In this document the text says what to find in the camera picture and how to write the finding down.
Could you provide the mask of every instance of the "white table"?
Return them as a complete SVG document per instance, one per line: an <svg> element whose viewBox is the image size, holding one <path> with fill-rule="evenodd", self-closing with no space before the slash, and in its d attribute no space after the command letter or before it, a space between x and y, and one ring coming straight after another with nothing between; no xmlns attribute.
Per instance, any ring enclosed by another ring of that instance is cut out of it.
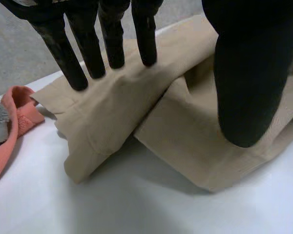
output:
<svg viewBox="0 0 293 234"><path fill-rule="evenodd" d="M57 72L28 85L38 90ZM0 234L293 234L293 142L234 187L209 194L136 140L83 184L67 141L45 123L21 137L0 179Z"/></svg>

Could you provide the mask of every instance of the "gray floor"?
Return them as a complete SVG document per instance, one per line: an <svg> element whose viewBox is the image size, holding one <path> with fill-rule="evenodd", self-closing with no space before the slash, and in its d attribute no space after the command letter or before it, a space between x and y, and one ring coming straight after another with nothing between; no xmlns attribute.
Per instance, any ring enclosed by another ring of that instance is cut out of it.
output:
<svg viewBox="0 0 293 234"><path fill-rule="evenodd" d="M202 12L200 0L165 0L156 16L157 28ZM135 38L130 9L123 18L124 38ZM95 24L102 42L98 22ZM79 60L82 60L73 35L67 36ZM0 4L0 94L9 86L25 85L59 70L43 40L31 25L16 18Z"/></svg>

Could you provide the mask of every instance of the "tan cloth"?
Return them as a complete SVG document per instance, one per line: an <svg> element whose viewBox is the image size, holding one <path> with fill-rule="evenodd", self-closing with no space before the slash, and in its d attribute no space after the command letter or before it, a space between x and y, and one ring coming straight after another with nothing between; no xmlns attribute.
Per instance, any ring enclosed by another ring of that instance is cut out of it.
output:
<svg viewBox="0 0 293 234"><path fill-rule="evenodd" d="M293 76L262 139L248 149L229 143L217 121L212 59L217 33L192 17L157 38L158 63L142 65L136 42L125 44L126 66L73 91L59 78L32 97L57 117L68 140L64 168L85 180L134 133L158 157L199 187L231 186L276 157L293 140Z"/></svg>

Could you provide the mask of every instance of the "fabric fold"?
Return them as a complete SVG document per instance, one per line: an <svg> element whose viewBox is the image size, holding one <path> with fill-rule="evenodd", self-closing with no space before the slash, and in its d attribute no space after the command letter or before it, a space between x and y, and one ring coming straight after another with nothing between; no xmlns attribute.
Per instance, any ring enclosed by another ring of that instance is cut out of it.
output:
<svg viewBox="0 0 293 234"><path fill-rule="evenodd" d="M131 43L125 46L125 68L107 68L100 81L87 76L86 91L73 91L59 78L33 94L56 115L56 127L68 140L67 175L82 182L132 133L210 191L231 186L285 149L293 140L293 76L271 127L257 144L244 149L223 137L213 76L216 40L208 20L194 16L157 38L158 62L150 68L142 65L137 45Z"/></svg>

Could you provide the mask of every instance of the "coral fabric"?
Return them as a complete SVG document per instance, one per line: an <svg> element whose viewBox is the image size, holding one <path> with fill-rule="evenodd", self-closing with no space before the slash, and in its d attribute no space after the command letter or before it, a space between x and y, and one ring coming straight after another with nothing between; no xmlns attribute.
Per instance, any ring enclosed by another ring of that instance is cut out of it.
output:
<svg viewBox="0 0 293 234"><path fill-rule="evenodd" d="M9 112L10 122L9 138L0 145L0 174L12 154L17 138L44 121L43 115L35 108L37 102L30 97L33 93L30 88L13 86L1 99L2 105Z"/></svg>

